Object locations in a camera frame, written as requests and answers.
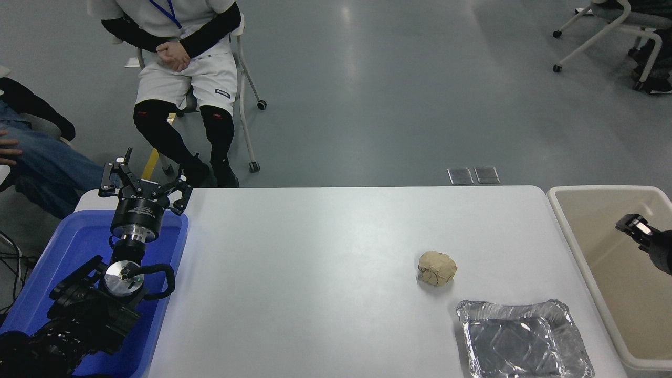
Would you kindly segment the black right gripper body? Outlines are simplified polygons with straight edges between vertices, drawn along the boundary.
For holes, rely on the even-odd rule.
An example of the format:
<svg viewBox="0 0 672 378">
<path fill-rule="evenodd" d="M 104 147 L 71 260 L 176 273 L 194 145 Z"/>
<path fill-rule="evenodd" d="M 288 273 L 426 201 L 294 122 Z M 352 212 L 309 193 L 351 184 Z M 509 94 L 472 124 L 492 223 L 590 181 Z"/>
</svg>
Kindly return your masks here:
<svg viewBox="0 0 672 378">
<path fill-rule="evenodd" d="M 650 241 L 650 259 L 655 267 L 671 275 L 670 230 L 656 230 Z"/>
</svg>

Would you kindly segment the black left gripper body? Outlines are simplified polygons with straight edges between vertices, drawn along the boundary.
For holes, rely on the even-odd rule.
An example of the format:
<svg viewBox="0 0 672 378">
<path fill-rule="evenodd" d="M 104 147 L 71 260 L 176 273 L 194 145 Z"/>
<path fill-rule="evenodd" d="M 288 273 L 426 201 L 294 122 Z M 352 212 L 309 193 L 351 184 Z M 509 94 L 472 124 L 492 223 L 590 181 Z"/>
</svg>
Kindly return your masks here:
<svg viewBox="0 0 672 378">
<path fill-rule="evenodd" d="M 149 234 L 158 235 L 162 227 L 165 207 L 161 204 L 139 197 L 121 198 L 111 221 L 111 233 L 127 234 L 128 227 L 141 227 Z"/>
</svg>

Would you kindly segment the person's hand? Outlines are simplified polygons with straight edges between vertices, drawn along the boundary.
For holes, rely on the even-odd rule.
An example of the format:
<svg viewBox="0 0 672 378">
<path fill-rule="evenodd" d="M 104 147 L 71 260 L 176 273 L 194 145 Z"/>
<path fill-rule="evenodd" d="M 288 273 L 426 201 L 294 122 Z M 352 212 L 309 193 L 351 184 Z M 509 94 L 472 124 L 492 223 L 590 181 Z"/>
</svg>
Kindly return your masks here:
<svg viewBox="0 0 672 378">
<path fill-rule="evenodd" d="M 1 165 L 12 167 L 17 164 L 23 154 L 19 144 L 19 139 L 13 138 L 9 131 L 1 130 Z"/>
</svg>

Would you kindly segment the person's right hand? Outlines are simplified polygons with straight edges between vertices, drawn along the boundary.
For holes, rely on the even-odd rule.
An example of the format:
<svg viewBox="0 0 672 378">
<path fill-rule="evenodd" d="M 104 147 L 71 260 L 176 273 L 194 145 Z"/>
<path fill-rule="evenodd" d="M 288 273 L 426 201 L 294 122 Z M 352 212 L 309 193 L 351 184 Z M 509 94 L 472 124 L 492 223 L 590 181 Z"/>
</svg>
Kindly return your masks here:
<svg viewBox="0 0 672 378">
<path fill-rule="evenodd" d="M 156 48 L 161 62 L 174 70 L 182 63 L 182 45 L 178 41 L 166 41 Z"/>
</svg>

